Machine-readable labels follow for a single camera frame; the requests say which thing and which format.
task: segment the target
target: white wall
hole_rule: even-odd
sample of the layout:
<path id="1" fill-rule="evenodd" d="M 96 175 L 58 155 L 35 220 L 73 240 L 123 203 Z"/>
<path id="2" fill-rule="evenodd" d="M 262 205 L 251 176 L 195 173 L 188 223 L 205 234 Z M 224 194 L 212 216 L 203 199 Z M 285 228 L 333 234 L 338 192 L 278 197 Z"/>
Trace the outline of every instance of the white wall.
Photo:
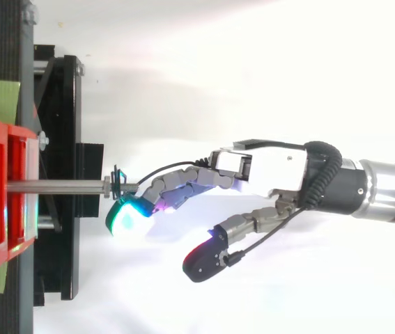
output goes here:
<path id="1" fill-rule="evenodd" d="M 318 139 L 395 163 L 395 1 L 33 0 L 35 41 L 86 66 L 83 141 L 136 181 L 244 138 Z M 84 219 L 80 292 L 36 333 L 395 333 L 395 225 L 301 216 L 218 277 L 181 261 L 196 228 L 264 206 L 221 192 L 118 243 Z"/>

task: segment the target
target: robotic hand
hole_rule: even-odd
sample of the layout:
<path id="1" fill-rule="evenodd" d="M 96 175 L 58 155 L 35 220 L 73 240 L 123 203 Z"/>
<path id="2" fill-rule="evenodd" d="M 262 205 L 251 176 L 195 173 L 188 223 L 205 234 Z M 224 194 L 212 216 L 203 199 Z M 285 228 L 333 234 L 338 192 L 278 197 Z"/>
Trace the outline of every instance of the robotic hand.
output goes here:
<path id="1" fill-rule="evenodd" d="M 240 141 L 189 164 L 193 166 L 156 177 L 140 197 L 125 194 L 108 217 L 115 217 L 123 202 L 144 216 L 178 209 L 188 198 L 217 186 L 269 198 L 269 207 L 236 214 L 209 231 L 212 237 L 183 262 L 183 271 L 193 282 L 238 263 L 305 210 L 395 222 L 395 164 L 343 159 L 326 143 Z M 111 231 L 114 221 L 107 219 Z M 229 246 L 251 232 L 267 234 L 245 250 L 229 254 Z"/>

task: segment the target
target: robotic finger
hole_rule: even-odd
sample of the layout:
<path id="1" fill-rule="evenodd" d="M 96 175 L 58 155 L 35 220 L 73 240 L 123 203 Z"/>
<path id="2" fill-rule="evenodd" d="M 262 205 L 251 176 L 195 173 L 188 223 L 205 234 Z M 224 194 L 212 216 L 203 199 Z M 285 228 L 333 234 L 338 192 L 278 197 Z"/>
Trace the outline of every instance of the robotic finger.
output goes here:
<path id="1" fill-rule="evenodd" d="M 248 214 L 236 214 L 216 225 L 211 238 L 197 246 L 183 261 L 183 271 L 195 283 L 207 280 L 226 267 L 239 262 L 244 251 L 228 253 L 229 246 L 249 233 L 270 233 L 280 229 L 290 212 L 279 214 L 274 207 L 264 207 Z"/>

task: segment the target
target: black cable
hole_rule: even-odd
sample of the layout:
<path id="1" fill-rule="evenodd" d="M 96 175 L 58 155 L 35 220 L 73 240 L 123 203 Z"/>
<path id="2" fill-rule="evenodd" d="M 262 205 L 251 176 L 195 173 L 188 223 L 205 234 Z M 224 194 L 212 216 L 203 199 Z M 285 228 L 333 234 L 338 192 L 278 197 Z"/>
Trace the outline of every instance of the black cable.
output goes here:
<path id="1" fill-rule="evenodd" d="M 170 168 L 177 167 L 177 166 L 183 166 L 183 165 L 192 165 L 192 166 L 196 166 L 196 167 L 208 168 L 210 166 L 210 163 L 208 161 L 208 158 L 202 158 L 202 159 L 196 160 L 194 162 L 193 161 L 176 162 L 175 164 L 167 165 L 167 166 L 164 166 L 164 167 L 154 170 L 153 172 L 147 174 L 147 176 L 145 176 L 141 180 L 139 180 L 137 182 L 137 184 L 138 185 L 142 184 L 143 182 L 145 182 L 146 180 L 149 180 L 152 176 L 162 172 L 163 170 L 170 169 Z"/>
<path id="2" fill-rule="evenodd" d="M 289 221 L 291 221 L 293 218 L 295 218 L 298 214 L 301 212 L 304 212 L 306 209 L 302 207 L 301 209 L 293 212 L 290 216 L 285 218 L 275 229 L 272 231 L 268 232 L 266 235 L 264 235 L 262 238 L 260 238 L 258 241 L 256 241 L 254 244 L 250 245 L 244 250 L 239 250 L 237 252 L 231 253 L 230 255 L 224 257 L 224 261 L 228 267 L 233 266 L 234 264 L 238 263 L 248 252 L 254 250 L 257 246 L 262 244 L 265 240 L 270 238 L 272 235 L 274 235 L 276 232 L 278 232 L 280 229 L 282 229 Z"/>
<path id="3" fill-rule="evenodd" d="M 340 170 L 343 157 L 335 147 L 322 141 L 312 141 L 304 144 L 304 147 L 308 153 L 321 154 L 327 159 L 323 169 L 315 176 L 302 199 L 302 207 L 312 210 L 318 207 L 325 189 Z"/>
<path id="4" fill-rule="evenodd" d="M 264 235 L 262 238 L 260 238 L 258 241 L 256 241 L 254 244 L 250 245 L 246 249 L 244 249 L 245 254 L 247 254 L 249 251 L 255 249 L 257 246 L 262 244 L 265 240 L 270 238 L 274 233 L 278 232 L 280 229 L 282 229 L 289 221 L 291 221 L 293 218 L 295 218 L 298 214 L 301 212 L 305 211 L 305 208 L 301 208 L 299 210 L 296 210 L 292 214 L 290 214 L 287 218 L 285 218 L 275 229 L 272 231 L 268 232 L 266 235 Z"/>

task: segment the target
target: screw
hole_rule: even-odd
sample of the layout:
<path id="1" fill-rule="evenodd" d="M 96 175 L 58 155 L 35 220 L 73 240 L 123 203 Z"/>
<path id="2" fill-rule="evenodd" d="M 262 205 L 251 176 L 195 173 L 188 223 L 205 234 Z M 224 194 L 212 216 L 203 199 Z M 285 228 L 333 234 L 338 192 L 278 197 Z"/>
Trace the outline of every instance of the screw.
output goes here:
<path id="1" fill-rule="evenodd" d="M 22 11 L 22 21 L 29 26 L 34 26 L 39 22 L 38 7 L 32 3 L 28 3 Z"/>
<path id="2" fill-rule="evenodd" d="M 45 136 L 45 132 L 41 131 L 38 136 L 39 139 L 39 149 L 41 151 L 45 150 L 45 146 L 49 145 L 50 140 Z"/>
<path id="3" fill-rule="evenodd" d="M 77 75 L 80 77 L 83 77 L 86 72 L 86 68 L 84 67 L 84 64 L 77 64 Z"/>

